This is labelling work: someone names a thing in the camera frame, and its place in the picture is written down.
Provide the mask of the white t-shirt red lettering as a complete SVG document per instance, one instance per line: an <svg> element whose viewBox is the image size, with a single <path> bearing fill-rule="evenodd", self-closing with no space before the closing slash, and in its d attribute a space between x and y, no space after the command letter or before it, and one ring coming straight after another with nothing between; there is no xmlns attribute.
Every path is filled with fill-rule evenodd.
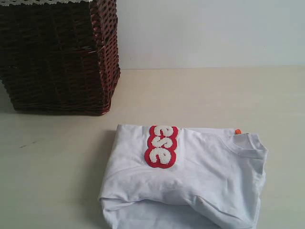
<svg viewBox="0 0 305 229"><path fill-rule="evenodd" d="M112 229L254 229L267 154L234 129L118 125L103 216Z"/></svg>

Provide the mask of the brown wicker laundry basket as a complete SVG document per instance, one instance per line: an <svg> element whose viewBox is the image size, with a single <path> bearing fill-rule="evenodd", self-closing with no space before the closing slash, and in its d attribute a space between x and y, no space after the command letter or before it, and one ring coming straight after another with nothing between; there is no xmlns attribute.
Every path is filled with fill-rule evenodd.
<svg viewBox="0 0 305 229"><path fill-rule="evenodd" d="M100 116L120 78L117 2L0 6L0 79L23 113Z"/></svg>

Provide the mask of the white lace cloth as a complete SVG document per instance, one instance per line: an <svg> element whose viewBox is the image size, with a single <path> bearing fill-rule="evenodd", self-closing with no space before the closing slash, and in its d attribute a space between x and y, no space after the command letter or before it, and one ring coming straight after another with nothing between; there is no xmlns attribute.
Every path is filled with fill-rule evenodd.
<svg viewBox="0 0 305 229"><path fill-rule="evenodd" d="M0 5L8 7L10 5L43 5L43 4L57 4L57 3L80 3L80 2L92 2L92 0L0 0Z"/></svg>

